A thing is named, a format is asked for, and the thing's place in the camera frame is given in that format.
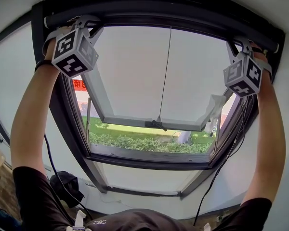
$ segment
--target bracelet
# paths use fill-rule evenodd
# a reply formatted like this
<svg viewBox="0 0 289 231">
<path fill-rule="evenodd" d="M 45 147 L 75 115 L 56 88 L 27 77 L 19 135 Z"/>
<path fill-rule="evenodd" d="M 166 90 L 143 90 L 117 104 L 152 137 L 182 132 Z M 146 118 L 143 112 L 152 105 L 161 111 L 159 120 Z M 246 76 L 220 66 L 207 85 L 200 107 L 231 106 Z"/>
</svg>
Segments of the bracelet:
<svg viewBox="0 0 289 231">
<path fill-rule="evenodd" d="M 38 69 L 39 67 L 41 67 L 42 65 L 45 65 L 45 64 L 46 64 L 46 65 L 51 65 L 51 66 L 53 66 L 51 60 L 41 60 L 41 61 L 39 61 L 39 62 L 37 63 L 37 65 L 35 66 L 34 73 L 37 71 L 37 69 Z"/>
</svg>

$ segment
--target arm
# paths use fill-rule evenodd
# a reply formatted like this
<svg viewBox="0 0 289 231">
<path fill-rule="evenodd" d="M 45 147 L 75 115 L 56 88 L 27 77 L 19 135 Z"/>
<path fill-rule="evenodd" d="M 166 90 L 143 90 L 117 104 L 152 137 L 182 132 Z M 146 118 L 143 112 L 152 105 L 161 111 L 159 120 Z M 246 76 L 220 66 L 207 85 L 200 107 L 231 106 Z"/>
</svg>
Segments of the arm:
<svg viewBox="0 0 289 231">
<path fill-rule="evenodd" d="M 267 61 L 255 52 L 255 57 Z M 243 199 L 267 198 L 274 201 L 283 174 L 286 158 L 286 141 L 283 121 L 269 73 L 263 72 L 258 93 L 259 133 L 257 163 L 254 176 Z"/>
<path fill-rule="evenodd" d="M 51 41 L 45 59 L 51 60 L 55 40 Z M 11 131 L 12 167 L 34 168 L 46 175 L 42 146 L 47 112 L 59 71 L 51 65 L 40 66 L 31 79 L 17 109 Z"/>
</svg>

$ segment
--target person's right arm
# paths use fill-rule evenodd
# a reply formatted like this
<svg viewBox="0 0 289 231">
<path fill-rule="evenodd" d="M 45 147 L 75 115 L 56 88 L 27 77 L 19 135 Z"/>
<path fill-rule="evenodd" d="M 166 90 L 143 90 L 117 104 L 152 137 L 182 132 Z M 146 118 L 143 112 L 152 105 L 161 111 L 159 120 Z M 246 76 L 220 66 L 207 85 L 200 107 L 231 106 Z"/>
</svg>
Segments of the person's right arm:
<svg viewBox="0 0 289 231">
<path fill-rule="evenodd" d="M 267 61 L 263 54 L 254 54 L 255 57 Z M 265 70 L 258 93 L 258 107 L 257 163 L 242 204 L 254 198 L 267 198 L 273 202 L 285 165 L 286 141 L 283 121 L 269 72 Z"/>
</svg>

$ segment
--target white cube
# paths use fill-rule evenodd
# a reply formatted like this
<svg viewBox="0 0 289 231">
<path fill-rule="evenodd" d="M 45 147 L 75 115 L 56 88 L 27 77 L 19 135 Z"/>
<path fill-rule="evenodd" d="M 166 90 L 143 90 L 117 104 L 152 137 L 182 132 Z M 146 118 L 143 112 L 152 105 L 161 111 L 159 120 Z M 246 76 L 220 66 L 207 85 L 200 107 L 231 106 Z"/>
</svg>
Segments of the white cube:
<svg viewBox="0 0 289 231">
<path fill-rule="evenodd" d="M 93 70 L 98 54 L 92 44 L 79 29 L 56 39 L 52 64 L 68 78 L 73 78 Z"/>
<path fill-rule="evenodd" d="M 246 55 L 223 71 L 225 85 L 241 98 L 253 95 L 260 90 L 262 72 L 263 69 Z"/>
</svg>

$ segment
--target person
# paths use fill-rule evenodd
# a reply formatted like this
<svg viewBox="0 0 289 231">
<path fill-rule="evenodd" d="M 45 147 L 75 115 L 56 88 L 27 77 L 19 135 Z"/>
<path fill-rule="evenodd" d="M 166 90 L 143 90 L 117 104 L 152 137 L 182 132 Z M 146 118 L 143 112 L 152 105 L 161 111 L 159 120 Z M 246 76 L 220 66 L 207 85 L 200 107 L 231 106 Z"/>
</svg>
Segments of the person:
<svg viewBox="0 0 289 231">
<path fill-rule="evenodd" d="M 46 60 L 51 60 L 55 41 L 48 46 Z M 267 61 L 265 55 L 254 56 Z M 11 157 L 16 195 L 25 230 L 71 230 L 74 220 L 64 211 L 46 178 L 42 145 L 48 106 L 59 71 L 51 64 L 40 66 L 30 81 L 17 109 L 11 131 Z M 263 72 L 258 93 L 259 135 L 254 176 L 238 211 L 227 217 L 216 231 L 263 229 L 283 173 L 286 143 L 281 113 L 270 75 Z M 91 221 L 92 231 L 192 231 L 159 212 L 132 209 Z"/>
</svg>

